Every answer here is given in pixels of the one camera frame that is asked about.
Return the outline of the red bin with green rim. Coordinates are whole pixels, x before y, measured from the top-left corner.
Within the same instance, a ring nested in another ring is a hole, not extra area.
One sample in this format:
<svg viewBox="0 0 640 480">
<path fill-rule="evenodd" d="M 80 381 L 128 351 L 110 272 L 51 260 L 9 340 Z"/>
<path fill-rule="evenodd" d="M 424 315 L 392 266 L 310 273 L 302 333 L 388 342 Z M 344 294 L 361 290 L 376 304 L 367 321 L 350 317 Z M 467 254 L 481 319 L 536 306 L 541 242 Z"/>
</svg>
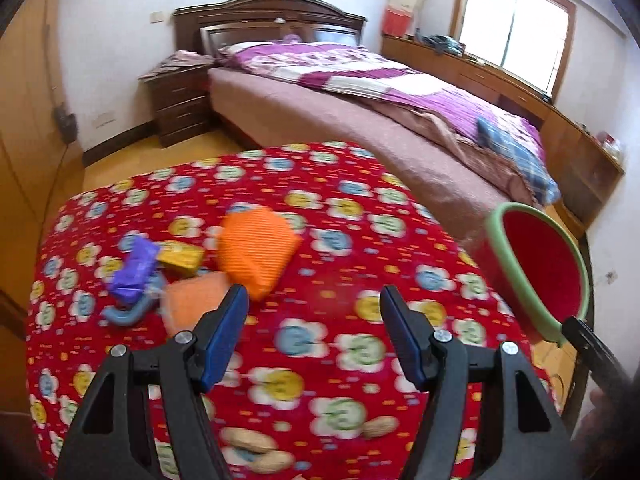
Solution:
<svg viewBox="0 0 640 480">
<path fill-rule="evenodd" d="M 589 281 L 584 259 L 548 214 L 520 203 L 498 206 L 485 219 L 473 258 L 533 344 L 562 346 L 563 323 L 586 318 Z"/>
</svg>

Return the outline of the yellow snack box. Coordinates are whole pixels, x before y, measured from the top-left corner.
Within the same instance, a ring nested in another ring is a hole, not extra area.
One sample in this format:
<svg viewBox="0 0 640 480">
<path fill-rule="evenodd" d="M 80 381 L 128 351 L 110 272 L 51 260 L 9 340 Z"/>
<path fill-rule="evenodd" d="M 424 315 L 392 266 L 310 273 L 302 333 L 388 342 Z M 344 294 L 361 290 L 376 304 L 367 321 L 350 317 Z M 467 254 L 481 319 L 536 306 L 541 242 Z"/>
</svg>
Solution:
<svg viewBox="0 0 640 480">
<path fill-rule="evenodd" d="M 165 269 L 184 275 L 195 275 L 201 267 L 204 256 L 205 249 L 201 246 L 165 240 L 160 243 L 156 261 Z"/>
</svg>

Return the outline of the peanut shell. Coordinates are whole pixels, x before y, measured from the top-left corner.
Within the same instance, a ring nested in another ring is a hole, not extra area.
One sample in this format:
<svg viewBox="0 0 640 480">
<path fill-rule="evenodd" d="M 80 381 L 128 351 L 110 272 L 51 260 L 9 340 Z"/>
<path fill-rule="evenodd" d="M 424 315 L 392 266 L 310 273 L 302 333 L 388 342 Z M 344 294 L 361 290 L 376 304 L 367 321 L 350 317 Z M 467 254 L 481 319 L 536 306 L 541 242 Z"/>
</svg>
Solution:
<svg viewBox="0 0 640 480">
<path fill-rule="evenodd" d="M 362 434 L 367 439 L 380 438 L 391 434 L 398 425 L 398 419 L 394 416 L 378 416 L 367 420 L 362 425 Z"/>
<path fill-rule="evenodd" d="M 255 474 L 275 474 L 290 468 L 294 464 L 294 460 L 291 453 L 275 450 L 257 454 L 247 467 Z"/>
<path fill-rule="evenodd" d="M 272 437 L 240 427 L 224 427 L 220 432 L 220 437 L 234 448 L 242 448 L 257 454 L 266 454 L 278 448 Z"/>
</svg>

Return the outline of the orange cardboard box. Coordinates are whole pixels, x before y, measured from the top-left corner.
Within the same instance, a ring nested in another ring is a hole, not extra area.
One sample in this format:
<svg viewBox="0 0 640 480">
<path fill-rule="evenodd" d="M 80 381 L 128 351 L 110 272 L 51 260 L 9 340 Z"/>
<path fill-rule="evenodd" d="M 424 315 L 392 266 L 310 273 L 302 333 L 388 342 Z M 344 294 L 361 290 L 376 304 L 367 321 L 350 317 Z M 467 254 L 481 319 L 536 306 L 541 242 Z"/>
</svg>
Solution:
<svg viewBox="0 0 640 480">
<path fill-rule="evenodd" d="M 160 296 L 160 314 L 168 335 L 193 330 L 205 313 L 218 308 L 229 288 L 224 272 L 209 272 L 168 284 Z"/>
</svg>

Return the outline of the blue plastic toy piece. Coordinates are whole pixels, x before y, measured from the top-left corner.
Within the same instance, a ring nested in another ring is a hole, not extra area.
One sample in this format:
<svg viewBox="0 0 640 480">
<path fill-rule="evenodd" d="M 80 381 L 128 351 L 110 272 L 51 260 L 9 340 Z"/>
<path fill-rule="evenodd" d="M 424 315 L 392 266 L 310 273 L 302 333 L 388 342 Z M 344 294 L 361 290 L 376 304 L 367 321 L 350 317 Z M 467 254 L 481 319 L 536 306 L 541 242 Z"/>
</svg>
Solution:
<svg viewBox="0 0 640 480">
<path fill-rule="evenodd" d="M 130 307 L 105 307 L 101 311 L 101 318 L 108 324 L 128 327 L 137 324 L 142 318 L 160 303 L 167 282 L 160 271 L 156 271 L 146 283 L 140 298 Z"/>
</svg>

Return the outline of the blue plaid cloth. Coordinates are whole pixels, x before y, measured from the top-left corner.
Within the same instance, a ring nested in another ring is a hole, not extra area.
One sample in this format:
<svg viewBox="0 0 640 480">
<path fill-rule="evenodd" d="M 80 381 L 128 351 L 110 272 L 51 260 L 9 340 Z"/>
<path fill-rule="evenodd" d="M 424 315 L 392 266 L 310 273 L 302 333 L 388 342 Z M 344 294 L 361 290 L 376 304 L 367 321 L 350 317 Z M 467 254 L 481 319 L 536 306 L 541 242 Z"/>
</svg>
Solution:
<svg viewBox="0 0 640 480">
<path fill-rule="evenodd" d="M 542 206 L 556 203 L 561 198 L 559 185 L 552 179 L 544 163 L 510 133 L 484 118 L 477 119 L 477 139 L 480 146 L 489 148 L 509 159 L 532 188 Z"/>
</svg>

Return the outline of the red smiley flower blanket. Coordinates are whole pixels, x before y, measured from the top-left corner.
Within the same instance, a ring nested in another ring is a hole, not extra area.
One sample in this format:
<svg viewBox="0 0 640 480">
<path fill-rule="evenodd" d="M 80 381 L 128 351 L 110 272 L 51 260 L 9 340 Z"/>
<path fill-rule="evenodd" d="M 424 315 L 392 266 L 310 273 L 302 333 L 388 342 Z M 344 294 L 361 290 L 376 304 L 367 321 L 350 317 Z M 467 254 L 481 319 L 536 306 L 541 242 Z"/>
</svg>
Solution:
<svg viewBox="0 0 640 480">
<path fill-rule="evenodd" d="M 259 206 L 302 242 L 280 280 L 250 305 L 224 380 L 206 396 L 215 429 L 272 437 L 294 464 L 282 479 L 395 479 L 426 397 L 405 380 L 378 306 L 385 285 L 465 344 L 529 346 L 476 263 L 375 157 L 344 142 L 290 144 L 146 172 L 73 196 L 44 241 L 30 292 L 27 389 L 44 469 L 107 352 L 165 342 L 160 312 L 130 327 L 101 318 L 132 239 L 205 249 L 218 269 L 227 214 Z M 394 416 L 398 428 L 363 437 Z"/>
</svg>

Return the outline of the pink bed cover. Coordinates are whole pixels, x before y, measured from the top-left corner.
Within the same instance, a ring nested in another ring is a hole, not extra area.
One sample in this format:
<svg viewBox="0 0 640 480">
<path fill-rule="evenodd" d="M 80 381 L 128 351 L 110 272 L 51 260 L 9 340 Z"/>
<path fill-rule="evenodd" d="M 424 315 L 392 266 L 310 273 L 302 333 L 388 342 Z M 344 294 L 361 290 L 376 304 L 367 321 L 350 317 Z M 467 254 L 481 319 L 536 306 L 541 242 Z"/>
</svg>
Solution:
<svg viewBox="0 0 640 480">
<path fill-rule="evenodd" d="M 367 105 L 264 77 L 212 68 L 212 107 L 243 146 L 344 141 L 371 152 L 463 247 L 505 202 L 538 204 L 512 162 L 432 113 Z"/>
</svg>

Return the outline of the wooden wardrobe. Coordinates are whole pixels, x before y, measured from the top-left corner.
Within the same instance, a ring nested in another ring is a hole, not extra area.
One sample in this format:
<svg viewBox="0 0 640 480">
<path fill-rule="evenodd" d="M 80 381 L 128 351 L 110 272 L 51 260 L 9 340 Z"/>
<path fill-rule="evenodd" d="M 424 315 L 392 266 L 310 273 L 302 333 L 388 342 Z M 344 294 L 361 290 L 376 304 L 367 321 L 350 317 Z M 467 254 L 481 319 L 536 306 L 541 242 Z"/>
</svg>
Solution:
<svg viewBox="0 0 640 480">
<path fill-rule="evenodd" d="M 22 0 L 1 35 L 1 408 L 25 413 L 26 318 L 42 238 L 84 180 L 58 52 L 60 0 Z"/>
</svg>

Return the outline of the clothes on nightstand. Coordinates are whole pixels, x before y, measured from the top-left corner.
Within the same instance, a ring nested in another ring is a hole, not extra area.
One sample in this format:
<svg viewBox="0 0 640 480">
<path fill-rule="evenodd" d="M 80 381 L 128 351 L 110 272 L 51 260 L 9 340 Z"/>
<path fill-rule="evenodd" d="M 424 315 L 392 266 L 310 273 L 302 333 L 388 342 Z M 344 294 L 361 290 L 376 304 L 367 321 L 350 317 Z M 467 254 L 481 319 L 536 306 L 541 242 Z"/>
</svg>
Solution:
<svg viewBox="0 0 640 480">
<path fill-rule="evenodd" d="M 187 70 L 188 68 L 211 66 L 214 64 L 214 58 L 208 54 L 199 54 L 189 50 L 177 50 L 168 58 L 165 58 L 157 66 L 153 67 L 147 73 L 141 75 L 139 80 L 149 80 L 154 77 L 165 74 L 178 72 L 178 70 Z"/>
</svg>

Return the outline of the window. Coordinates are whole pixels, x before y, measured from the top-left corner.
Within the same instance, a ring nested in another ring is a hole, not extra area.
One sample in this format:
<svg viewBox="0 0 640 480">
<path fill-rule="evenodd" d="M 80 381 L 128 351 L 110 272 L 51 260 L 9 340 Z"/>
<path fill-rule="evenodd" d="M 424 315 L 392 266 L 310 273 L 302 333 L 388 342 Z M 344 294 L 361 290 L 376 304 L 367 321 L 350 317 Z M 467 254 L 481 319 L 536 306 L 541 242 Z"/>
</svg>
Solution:
<svg viewBox="0 0 640 480">
<path fill-rule="evenodd" d="M 450 34 L 465 52 L 554 100 L 574 37 L 570 0 L 456 0 Z"/>
</svg>

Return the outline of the blue clothes on cabinet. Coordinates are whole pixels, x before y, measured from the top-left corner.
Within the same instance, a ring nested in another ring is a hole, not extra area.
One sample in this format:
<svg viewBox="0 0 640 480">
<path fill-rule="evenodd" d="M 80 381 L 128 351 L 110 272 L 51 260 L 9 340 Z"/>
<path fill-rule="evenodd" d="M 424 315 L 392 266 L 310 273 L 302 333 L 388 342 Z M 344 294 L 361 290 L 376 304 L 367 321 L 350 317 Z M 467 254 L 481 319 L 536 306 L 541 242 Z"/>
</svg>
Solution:
<svg viewBox="0 0 640 480">
<path fill-rule="evenodd" d="M 464 45 L 452 37 L 445 35 L 430 35 L 422 38 L 423 43 L 438 54 L 451 54 L 454 56 L 464 55 Z"/>
</svg>

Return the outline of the dark wooden bed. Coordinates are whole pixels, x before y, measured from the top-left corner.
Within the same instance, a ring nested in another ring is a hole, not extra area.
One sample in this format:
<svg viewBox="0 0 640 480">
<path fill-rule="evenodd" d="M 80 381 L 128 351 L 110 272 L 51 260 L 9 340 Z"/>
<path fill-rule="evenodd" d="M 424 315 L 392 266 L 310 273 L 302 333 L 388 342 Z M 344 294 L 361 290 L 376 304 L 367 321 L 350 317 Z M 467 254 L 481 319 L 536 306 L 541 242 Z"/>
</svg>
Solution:
<svg viewBox="0 0 640 480">
<path fill-rule="evenodd" d="M 561 196 L 538 129 L 346 34 L 363 18 L 320 0 L 229 0 L 174 14 L 179 48 L 209 54 L 213 107 L 254 143 L 348 141 L 375 154 L 457 240 L 513 200 Z"/>
</svg>

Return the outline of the purple white quilt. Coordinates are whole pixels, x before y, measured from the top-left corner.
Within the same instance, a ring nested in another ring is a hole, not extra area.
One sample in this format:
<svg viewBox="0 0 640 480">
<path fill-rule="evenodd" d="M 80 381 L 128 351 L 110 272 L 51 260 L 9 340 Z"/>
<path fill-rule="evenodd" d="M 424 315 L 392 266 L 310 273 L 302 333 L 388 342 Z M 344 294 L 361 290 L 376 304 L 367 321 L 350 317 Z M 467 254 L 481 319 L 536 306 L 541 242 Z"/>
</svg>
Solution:
<svg viewBox="0 0 640 480">
<path fill-rule="evenodd" d="M 477 137 L 477 119 L 484 118 L 544 159 L 539 132 L 527 119 L 435 76 L 364 47 L 329 41 L 261 43 L 229 67 L 309 89 L 431 110 L 470 140 Z"/>
</svg>

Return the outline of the purple pillow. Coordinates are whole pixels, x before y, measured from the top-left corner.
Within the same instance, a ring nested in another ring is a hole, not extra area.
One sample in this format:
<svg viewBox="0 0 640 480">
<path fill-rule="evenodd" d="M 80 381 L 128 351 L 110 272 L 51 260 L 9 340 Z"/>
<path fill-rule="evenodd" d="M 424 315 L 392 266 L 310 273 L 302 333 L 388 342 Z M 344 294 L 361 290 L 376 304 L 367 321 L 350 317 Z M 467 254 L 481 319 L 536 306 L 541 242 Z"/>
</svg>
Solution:
<svg viewBox="0 0 640 480">
<path fill-rule="evenodd" d="M 254 47 L 261 46 L 260 41 L 245 41 L 238 44 L 228 44 L 216 50 L 216 63 L 221 66 L 235 66 L 239 64 L 238 55 L 246 53 Z"/>
</svg>

